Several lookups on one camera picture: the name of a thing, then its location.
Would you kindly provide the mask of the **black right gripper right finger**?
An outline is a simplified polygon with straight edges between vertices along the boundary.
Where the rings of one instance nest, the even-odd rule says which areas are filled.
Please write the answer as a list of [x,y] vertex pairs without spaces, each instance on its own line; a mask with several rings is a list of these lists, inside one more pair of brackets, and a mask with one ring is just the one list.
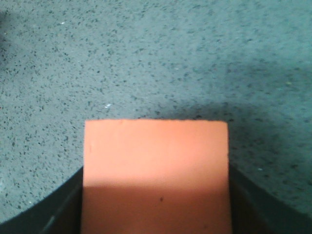
[[310,234],[312,219],[258,187],[229,165],[234,234]]

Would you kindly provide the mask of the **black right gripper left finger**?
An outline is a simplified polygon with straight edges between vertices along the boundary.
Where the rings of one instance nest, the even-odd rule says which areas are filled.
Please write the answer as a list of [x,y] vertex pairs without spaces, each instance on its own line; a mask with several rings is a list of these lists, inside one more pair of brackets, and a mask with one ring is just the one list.
[[0,225],[2,234],[79,234],[83,168],[41,202]]

